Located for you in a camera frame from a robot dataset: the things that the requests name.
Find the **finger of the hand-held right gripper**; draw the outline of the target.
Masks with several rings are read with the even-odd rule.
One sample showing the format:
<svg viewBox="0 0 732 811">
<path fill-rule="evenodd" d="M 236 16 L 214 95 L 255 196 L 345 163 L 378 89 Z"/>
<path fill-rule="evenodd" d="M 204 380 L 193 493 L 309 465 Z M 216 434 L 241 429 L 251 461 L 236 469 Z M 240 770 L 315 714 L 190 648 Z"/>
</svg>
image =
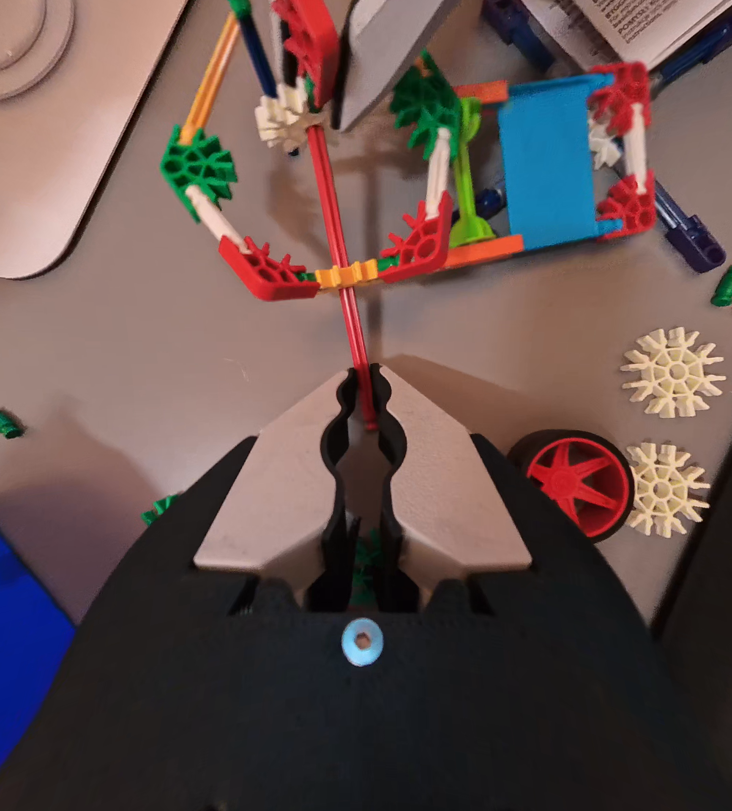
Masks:
<svg viewBox="0 0 732 811">
<path fill-rule="evenodd" d="M 398 83 L 457 1 L 354 1 L 339 37 L 331 127 L 348 132 Z"/>
</svg>

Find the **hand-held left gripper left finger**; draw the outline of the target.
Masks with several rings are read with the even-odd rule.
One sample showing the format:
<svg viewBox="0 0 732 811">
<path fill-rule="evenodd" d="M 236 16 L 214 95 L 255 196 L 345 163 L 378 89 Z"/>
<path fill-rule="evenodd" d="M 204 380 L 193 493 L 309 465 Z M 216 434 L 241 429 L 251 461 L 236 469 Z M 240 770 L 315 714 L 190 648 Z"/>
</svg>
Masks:
<svg viewBox="0 0 732 811">
<path fill-rule="evenodd" d="M 356 373 L 341 371 L 260 431 L 196 567 L 281 579 L 313 610 L 347 608 L 360 520 L 347 515 L 337 465 L 357 393 Z"/>
</svg>

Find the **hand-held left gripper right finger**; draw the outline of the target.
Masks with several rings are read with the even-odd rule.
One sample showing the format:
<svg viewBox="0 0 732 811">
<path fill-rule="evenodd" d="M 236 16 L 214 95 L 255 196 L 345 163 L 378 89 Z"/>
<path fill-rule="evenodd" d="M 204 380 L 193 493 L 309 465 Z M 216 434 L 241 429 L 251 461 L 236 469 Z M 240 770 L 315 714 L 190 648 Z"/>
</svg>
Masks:
<svg viewBox="0 0 732 811">
<path fill-rule="evenodd" d="M 462 423 L 389 367 L 371 366 L 382 485 L 378 605 L 415 612 L 443 581 L 529 569 L 533 558 Z"/>
</svg>

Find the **colourful toy construction model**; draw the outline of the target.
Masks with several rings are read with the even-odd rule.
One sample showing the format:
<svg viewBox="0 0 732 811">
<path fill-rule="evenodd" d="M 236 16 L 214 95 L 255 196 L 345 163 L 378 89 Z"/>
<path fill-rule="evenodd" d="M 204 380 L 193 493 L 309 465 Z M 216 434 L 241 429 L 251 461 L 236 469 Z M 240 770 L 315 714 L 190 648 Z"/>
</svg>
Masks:
<svg viewBox="0 0 732 811">
<path fill-rule="evenodd" d="M 363 420 L 377 427 L 369 361 L 355 290 L 461 269 L 587 240 L 641 234 L 656 222 L 656 184 L 647 166 L 651 125 L 647 69 L 615 63 L 563 79 L 452 86 L 423 48 L 385 96 L 394 126 L 427 166 L 425 194 L 390 234 L 378 259 L 351 262 L 327 144 L 339 37 L 325 2 L 270 2 L 275 75 L 251 2 L 229 15 L 184 125 L 162 155 L 161 176 L 257 299 L 279 302 L 339 295 L 361 393 Z M 287 154 L 309 149 L 332 268 L 310 270 L 242 236 L 221 211 L 238 177 L 230 152 L 205 133 L 238 35 L 263 91 L 259 139 Z"/>
</svg>

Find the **black wheel red hub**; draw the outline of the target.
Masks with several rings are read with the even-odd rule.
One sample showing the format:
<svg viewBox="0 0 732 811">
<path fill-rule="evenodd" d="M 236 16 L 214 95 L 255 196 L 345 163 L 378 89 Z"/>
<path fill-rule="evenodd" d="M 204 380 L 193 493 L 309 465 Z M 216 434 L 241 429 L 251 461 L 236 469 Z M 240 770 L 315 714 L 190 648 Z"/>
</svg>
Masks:
<svg viewBox="0 0 732 811">
<path fill-rule="evenodd" d="M 625 524 L 635 482 L 623 453 L 587 431 L 544 429 L 523 436 L 507 458 L 594 543 Z"/>
</svg>

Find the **white snowflake connector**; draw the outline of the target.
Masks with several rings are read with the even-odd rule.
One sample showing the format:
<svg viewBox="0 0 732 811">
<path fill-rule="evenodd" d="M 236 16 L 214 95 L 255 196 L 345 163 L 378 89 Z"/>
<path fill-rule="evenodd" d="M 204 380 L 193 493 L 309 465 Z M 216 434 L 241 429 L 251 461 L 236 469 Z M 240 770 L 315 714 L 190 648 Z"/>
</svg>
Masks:
<svg viewBox="0 0 732 811">
<path fill-rule="evenodd" d="M 684 327 L 656 329 L 635 340 L 623 354 L 621 372 L 633 374 L 623 389 L 630 402 L 645 405 L 645 414 L 661 419 L 694 418 L 723 393 L 726 376 L 713 367 L 724 362 L 716 345 L 699 341 L 697 331 Z"/>
<path fill-rule="evenodd" d="M 691 454 L 673 444 L 643 442 L 626 455 L 634 498 L 625 523 L 648 536 L 670 539 L 685 534 L 686 523 L 701 523 L 709 509 L 705 469 L 691 463 Z"/>
</svg>

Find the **instruction booklet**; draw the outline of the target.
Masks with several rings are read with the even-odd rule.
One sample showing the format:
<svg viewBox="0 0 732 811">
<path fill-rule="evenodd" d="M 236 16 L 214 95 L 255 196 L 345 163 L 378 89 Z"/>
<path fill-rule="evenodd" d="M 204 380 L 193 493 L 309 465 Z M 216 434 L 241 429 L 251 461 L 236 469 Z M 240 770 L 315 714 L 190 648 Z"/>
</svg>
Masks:
<svg viewBox="0 0 732 811">
<path fill-rule="evenodd" d="M 523 1 L 582 70 L 610 63 L 653 68 L 732 7 L 732 1 Z"/>
</svg>

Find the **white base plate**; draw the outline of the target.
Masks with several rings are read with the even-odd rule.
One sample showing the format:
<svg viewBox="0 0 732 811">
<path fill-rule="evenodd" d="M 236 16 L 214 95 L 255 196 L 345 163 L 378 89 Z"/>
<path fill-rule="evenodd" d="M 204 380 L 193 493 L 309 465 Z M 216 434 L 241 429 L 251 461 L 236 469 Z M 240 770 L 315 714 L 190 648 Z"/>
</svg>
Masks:
<svg viewBox="0 0 732 811">
<path fill-rule="evenodd" d="M 0 278 L 30 278 L 68 248 L 186 6 L 76 1 L 63 56 L 0 101 Z"/>
</svg>

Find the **white mount bracket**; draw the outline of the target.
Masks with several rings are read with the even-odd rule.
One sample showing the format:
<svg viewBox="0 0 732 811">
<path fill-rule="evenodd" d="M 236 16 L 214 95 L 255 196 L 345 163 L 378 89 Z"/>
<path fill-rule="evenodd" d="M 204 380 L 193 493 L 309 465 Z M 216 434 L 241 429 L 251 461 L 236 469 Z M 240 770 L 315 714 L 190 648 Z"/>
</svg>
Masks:
<svg viewBox="0 0 732 811">
<path fill-rule="evenodd" d="M 75 16 L 75 2 L 46 1 L 45 22 L 33 46 L 0 70 L 0 101 L 26 92 L 55 68 L 72 35 Z"/>
</svg>

